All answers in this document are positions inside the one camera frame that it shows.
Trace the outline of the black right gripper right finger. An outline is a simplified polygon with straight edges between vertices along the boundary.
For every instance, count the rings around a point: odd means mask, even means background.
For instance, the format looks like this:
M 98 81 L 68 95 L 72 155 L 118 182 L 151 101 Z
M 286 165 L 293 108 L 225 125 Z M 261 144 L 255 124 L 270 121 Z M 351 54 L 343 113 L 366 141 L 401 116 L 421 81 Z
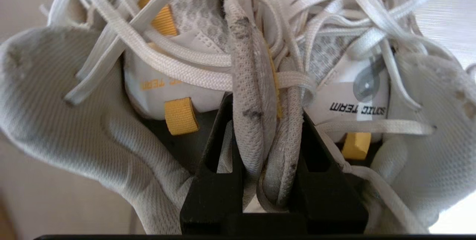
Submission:
M 309 233 L 363 233 L 369 214 L 307 114 L 290 211 L 304 216 Z

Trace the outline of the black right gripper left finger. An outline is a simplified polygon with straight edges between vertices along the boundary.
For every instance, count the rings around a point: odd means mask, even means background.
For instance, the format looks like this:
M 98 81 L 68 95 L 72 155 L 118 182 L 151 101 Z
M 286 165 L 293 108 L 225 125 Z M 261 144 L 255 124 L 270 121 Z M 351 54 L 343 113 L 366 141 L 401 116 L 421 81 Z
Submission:
M 223 220 L 243 212 L 244 166 L 231 128 L 230 173 L 218 173 L 225 130 L 233 124 L 233 95 L 221 102 L 207 145 L 180 211 L 182 233 L 221 233 Z

